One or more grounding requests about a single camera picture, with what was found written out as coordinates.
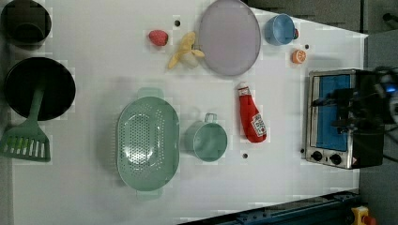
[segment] yellow object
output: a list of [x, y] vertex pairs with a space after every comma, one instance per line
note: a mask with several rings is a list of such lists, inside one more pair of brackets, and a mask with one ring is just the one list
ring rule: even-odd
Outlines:
[[178, 51], [173, 55], [169, 63], [169, 68], [173, 68], [176, 63], [180, 60], [181, 56], [185, 53], [192, 53], [196, 57], [205, 57], [205, 54], [199, 50], [193, 50], [192, 45], [195, 42], [196, 34], [194, 32], [189, 32], [186, 34], [179, 44]]
[[302, 64], [306, 57], [307, 54], [303, 50], [295, 50], [292, 54], [292, 60], [295, 64]]
[[362, 218], [365, 216], [369, 216], [369, 209], [365, 206], [361, 206], [358, 208], [351, 208], [351, 211], [354, 213], [355, 221], [352, 225], [366, 225], [362, 222]]

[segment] purple plate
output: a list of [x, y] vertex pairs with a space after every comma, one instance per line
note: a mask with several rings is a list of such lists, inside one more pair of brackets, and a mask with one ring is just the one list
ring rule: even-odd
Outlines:
[[261, 47], [258, 21], [239, 0], [218, 0], [205, 11], [198, 34], [206, 63], [222, 75], [252, 67]]

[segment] white table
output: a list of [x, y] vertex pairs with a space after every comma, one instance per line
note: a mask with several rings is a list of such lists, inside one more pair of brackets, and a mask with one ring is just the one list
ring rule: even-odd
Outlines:
[[[177, 224], [359, 187], [359, 170], [346, 171], [302, 159], [305, 79], [313, 69], [363, 68], [365, 35], [294, 20], [300, 37], [262, 48], [245, 74], [223, 77], [202, 66], [167, 70], [182, 36], [198, 30], [213, 1], [44, 0], [51, 11], [51, 37], [36, 52], [11, 47], [12, 58], [45, 55], [74, 75], [74, 105], [58, 119], [40, 123], [50, 136], [52, 161], [13, 160], [15, 224]], [[253, 10], [260, 27], [275, 14]], [[174, 27], [180, 19], [181, 26]], [[152, 29], [170, 35], [160, 50], [146, 38]], [[290, 62], [310, 45], [301, 66]], [[265, 142], [242, 138], [237, 84], [249, 83], [268, 127]], [[162, 195], [136, 198], [115, 165], [115, 125], [139, 87], [161, 87], [180, 119], [180, 138], [205, 113], [216, 113], [228, 133], [228, 148], [216, 163], [185, 152]], [[22, 118], [15, 112], [11, 123]]]

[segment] light blue mug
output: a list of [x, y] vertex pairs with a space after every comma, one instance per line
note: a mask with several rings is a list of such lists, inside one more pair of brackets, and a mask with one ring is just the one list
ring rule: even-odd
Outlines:
[[195, 122], [188, 128], [185, 139], [187, 149], [207, 162], [219, 159], [224, 154], [227, 143], [226, 132], [217, 124], [215, 113], [207, 113], [205, 121]]
[[285, 45], [295, 37], [295, 25], [286, 14], [273, 17], [266, 23], [266, 41], [271, 45]]

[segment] toaster oven knob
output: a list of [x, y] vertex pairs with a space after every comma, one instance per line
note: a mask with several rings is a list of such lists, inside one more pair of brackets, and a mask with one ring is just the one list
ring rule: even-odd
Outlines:
[[342, 163], [342, 158], [339, 155], [335, 154], [329, 158], [334, 165], [339, 165], [340, 163]]
[[315, 151], [313, 152], [313, 154], [311, 155], [311, 157], [315, 160], [315, 161], [320, 161], [322, 159], [322, 153]]

